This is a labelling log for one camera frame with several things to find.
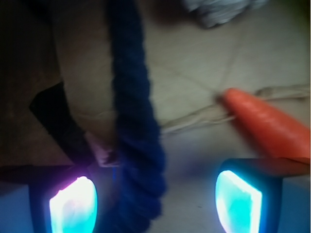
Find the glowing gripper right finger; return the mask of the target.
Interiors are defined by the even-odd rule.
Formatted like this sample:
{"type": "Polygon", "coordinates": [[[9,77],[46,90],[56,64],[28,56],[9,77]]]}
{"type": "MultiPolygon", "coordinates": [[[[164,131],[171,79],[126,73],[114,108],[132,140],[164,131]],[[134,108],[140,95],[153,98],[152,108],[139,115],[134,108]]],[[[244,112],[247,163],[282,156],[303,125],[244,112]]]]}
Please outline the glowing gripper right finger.
{"type": "Polygon", "coordinates": [[[215,183],[219,222],[227,233],[309,233],[310,160],[227,159],[215,183]]]}

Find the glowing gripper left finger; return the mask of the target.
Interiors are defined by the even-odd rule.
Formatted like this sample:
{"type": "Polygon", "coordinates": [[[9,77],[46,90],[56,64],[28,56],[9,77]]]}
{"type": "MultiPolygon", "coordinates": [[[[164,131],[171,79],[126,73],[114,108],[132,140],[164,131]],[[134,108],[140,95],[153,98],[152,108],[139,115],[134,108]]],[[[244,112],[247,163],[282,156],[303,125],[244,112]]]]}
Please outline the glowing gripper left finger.
{"type": "Polygon", "coordinates": [[[91,233],[114,169],[82,166],[29,166],[32,233],[91,233]]]}

